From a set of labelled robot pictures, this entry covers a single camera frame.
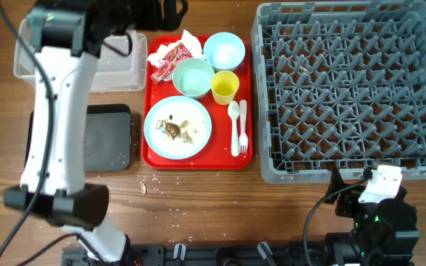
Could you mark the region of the white napkin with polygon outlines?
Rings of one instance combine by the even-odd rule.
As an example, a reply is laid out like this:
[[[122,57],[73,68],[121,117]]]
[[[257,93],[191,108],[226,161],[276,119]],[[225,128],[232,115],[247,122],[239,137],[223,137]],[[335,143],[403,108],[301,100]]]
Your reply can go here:
[[[179,41],[170,43],[167,46],[161,44],[156,52],[148,56],[147,61],[154,67],[159,67],[167,53],[171,52],[178,44],[182,44],[185,48],[187,48],[193,58],[205,58],[203,49],[197,37],[194,37],[190,32],[184,30]]]

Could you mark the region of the red snack wrapper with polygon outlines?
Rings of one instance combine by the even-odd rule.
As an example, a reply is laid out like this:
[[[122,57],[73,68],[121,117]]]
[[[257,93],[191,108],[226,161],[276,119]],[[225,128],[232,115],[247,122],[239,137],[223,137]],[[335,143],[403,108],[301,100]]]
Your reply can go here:
[[[172,79],[175,67],[183,60],[191,58],[192,54],[183,43],[177,43],[167,53],[160,57],[160,52],[150,56],[149,62],[156,70],[150,75],[154,83]]]

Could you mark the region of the mint green bowl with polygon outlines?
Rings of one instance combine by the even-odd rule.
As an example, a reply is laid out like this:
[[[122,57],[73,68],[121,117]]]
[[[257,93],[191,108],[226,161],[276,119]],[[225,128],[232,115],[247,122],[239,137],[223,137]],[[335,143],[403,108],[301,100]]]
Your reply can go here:
[[[182,95],[198,99],[210,91],[214,74],[213,67],[207,61],[188,58],[175,67],[172,82]]]

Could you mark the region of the light blue bowl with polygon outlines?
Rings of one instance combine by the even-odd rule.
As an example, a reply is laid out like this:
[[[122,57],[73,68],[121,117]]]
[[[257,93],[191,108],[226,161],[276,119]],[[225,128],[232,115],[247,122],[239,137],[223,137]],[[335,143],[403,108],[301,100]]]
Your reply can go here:
[[[215,33],[206,40],[203,54],[216,71],[234,71],[246,56],[246,45],[233,33]]]

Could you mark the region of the yellow plastic cup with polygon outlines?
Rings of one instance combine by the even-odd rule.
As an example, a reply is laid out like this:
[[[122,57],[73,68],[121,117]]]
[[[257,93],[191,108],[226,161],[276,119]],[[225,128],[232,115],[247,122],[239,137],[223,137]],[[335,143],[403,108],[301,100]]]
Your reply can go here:
[[[229,105],[240,87],[239,78],[231,71],[219,71],[214,74],[211,89],[214,101],[220,105]]]

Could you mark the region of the white plastic spoon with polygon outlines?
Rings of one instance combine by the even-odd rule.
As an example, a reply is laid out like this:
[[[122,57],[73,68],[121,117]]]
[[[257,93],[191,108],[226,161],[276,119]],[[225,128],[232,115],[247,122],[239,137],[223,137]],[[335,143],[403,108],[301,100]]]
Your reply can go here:
[[[231,155],[238,157],[239,150],[239,137],[237,130],[237,119],[240,116],[240,107],[237,101],[233,100],[228,106],[228,115],[231,118]]]

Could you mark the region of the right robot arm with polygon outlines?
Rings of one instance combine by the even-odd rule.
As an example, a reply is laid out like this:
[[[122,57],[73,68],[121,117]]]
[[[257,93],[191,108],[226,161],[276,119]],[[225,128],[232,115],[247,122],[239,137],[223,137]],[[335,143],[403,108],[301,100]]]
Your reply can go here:
[[[377,164],[366,168],[367,183],[352,187],[339,169],[332,171],[327,204],[337,216],[351,218],[348,233],[327,233],[320,262],[323,265],[411,265],[419,240],[416,208],[405,202],[398,166]]]

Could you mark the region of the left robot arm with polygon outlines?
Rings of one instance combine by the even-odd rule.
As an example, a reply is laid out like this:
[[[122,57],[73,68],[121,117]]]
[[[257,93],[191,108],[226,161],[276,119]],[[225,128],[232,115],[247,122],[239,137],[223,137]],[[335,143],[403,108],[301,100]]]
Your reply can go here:
[[[83,141],[90,89],[111,35],[176,30],[186,1],[37,1],[22,42],[35,65],[30,150],[21,182],[3,193],[5,206],[64,229],[98,265],[134,265],[129,237],[107,216],[109,191],[89,184]]]

